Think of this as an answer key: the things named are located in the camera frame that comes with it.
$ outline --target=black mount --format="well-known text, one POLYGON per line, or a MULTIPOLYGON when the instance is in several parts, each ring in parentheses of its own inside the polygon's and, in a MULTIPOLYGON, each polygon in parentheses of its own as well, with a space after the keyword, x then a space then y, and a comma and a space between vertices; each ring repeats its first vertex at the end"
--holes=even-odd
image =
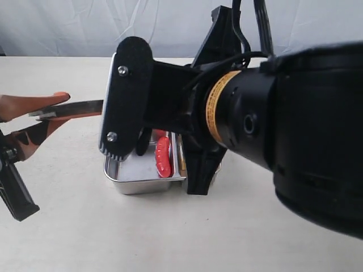
POLYGON ((141 38, 128 37, 120 43, 103 109, 100 149, 105 155, 122 161, 135 148, 142 151, 150 129, 181 134, 187 193, 208 193, 227 149, 210 138, 200 116, 199 105, 211 79, 199 80, 198 86, 186 86, 205 69, 241 53, 231 15, 231 9, 224 6, 212 11, 212 27, 193 63, 187 66, 153 60, 148 43, 141 38), (108 140, 111 132, 117 134, 114 141, 108 140))

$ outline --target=white tabletop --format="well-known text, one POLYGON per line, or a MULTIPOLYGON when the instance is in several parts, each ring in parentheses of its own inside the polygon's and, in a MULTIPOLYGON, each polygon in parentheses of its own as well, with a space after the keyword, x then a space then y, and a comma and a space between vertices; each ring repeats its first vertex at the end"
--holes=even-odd
MULTIPOLYGON (((0 93, 103 99, 109 63, 1 57, 0 93)), ((208 196, 178 187, 119 194, 103 173, 99 126, 100 117, 71 120, 17 164, 41 210, 19 223, 0 204, 1 272, 363 271, 363 241, 291 213, 275 197, 272 174, 232 153, 208 196)))

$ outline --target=screw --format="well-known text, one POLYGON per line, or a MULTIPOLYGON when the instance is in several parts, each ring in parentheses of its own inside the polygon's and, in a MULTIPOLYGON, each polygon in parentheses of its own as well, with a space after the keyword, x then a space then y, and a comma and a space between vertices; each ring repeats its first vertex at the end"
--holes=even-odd
POLYGON ((5 150, 5 156, 8 160, 14 160, 16 158, 16 149, 7 149, 5 150))
POLYGON ((126 66, 120 66, 117 70, 120 77, 125 77, 129 74, 129 69, 126 66))
POLYGON ((115 132, 110 131, 107 133, 107 141, 115 142, 117 140, 117 134, 115 132))

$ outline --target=metal tray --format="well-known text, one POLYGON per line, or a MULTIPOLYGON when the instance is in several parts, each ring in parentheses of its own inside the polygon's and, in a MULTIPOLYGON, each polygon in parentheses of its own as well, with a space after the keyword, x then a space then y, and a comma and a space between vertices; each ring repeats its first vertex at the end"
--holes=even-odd
POLYGON ((113 181, 116 189, 122 194, 146 194, 169 190, 173 181, 184 181, 186 176, 179 173, 178 143, 174 133, 168 133, 171 139, 170 162, 172 176, 159 177, 155 163, 157 136, 153 133, 149 148, 143 156, 131 153, 124 162, 106 157, 104 173, 113 181))

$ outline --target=wire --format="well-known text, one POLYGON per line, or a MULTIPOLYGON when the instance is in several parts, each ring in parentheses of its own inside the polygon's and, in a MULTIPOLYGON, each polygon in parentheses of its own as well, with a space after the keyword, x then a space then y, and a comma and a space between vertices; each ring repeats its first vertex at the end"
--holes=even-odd
POLYGON ((251 46, 247 41, 246 37, 243 35, 242 30, 239 24, 239 12, 240 12, 240 4, 241 0, 233 0, 232 1, 232 28, 237 38, 241 42, 243 46, 244 52, 250 52, 251 46))
POLYGON ((273 43, 265 0, 254 0, 257 25, 260 33, 261 51, 273 55, 273 43))
POLYGON ((195 78, 193 78, 184 87, 185 92, 190 92, 196 84, 198 84, 200 81, 204 80, 205 78, 210 77, 211 75, 213 75, 213 73, 217 73, 217 72, 220 73, 224 69, 229 69, 230 66, 238 60, 241 60, 241 59, 250 60, 251 58, 258 58, 258 57, 267 58, 268 56, 261 51, 249 51, 249 52, 245 52, 245 53, 236 54, 233 57, 225 59, 224 61, 220 61, 215 66, 211 67, 210 69, 208 69, 206 71, 203 71, 202 73, 197 75, 195 78))

